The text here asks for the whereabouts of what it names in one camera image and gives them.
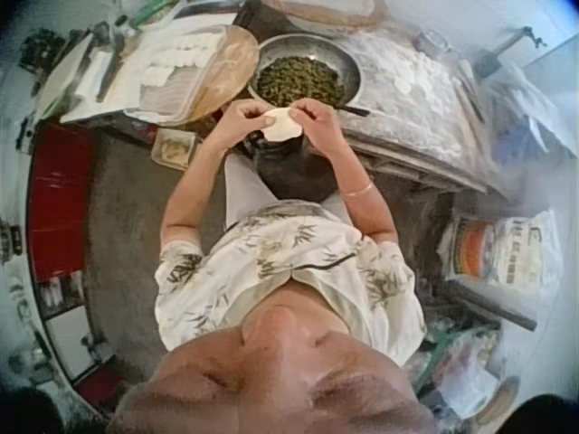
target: dumpling wrapper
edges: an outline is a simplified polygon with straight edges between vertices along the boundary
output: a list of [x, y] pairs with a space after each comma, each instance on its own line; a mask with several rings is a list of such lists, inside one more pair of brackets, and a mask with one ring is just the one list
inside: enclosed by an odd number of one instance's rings
[[263, 114], [275, 119], [271, 127], [264, 128], [261, 132], [268, 142], [285, 142], [294, 137], [301, 136], [303, 128], [295, 120], [290, 118], [289, 108], [275, 108]]

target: cloth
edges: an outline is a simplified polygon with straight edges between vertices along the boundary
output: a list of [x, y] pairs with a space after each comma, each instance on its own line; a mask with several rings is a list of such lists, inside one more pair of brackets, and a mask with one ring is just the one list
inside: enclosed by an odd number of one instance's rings
[[168, 350], [237, 326], [290, 278], [315, 288], [351, 335], [404, 364], [426, 328], [414, 274], [395, 243], [376, 244], [320, 205], [282, 201], [232, 227], [204, 258], [169, 242], [156, 273], [156, 316]]

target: cabinet door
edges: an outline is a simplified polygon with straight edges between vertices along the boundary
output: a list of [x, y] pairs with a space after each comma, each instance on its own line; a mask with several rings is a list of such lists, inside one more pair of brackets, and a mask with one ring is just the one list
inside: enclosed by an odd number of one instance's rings
[[84, 225], [30, 231], [30, 255], [37, 282], [84, 269]]
[[29, 185], [28, 242], [36, 281], [84, 268], [93, 158], [91, 132], [48, 125], [34, 151]]
[[82, 224], [87, 213], [87, 188], [43, 178], [32, 180], [28, 224], [32, 231]]
[[33, 177], [85, 185], [90, 181], [93, 152], [90, 130], [60, 125], [43, 127], [36, 140]]
[[71, 380], [94, 364], [81, 340], [90, 333], [86, 309], [81, 306], [46, 322], [52, 344]]

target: round wooden board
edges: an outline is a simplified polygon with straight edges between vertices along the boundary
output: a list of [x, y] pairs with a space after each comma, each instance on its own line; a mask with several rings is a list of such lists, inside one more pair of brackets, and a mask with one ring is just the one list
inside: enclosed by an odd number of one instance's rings
[[257, 68], [260, 49], [251, 33], [236, 25], [228, 25], [225, 37], [225, 44], [207, 72], [184, 123], [210, 115], [235, 98]]

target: red cabinet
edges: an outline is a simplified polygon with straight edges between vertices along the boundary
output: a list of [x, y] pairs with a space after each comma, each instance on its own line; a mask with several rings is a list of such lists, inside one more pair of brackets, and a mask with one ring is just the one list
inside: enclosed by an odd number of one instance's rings
[[94, 145], [82, 128], [39, 133], [28, 203], [28, 238], [37, 282], [84, 267], [84, 231]]

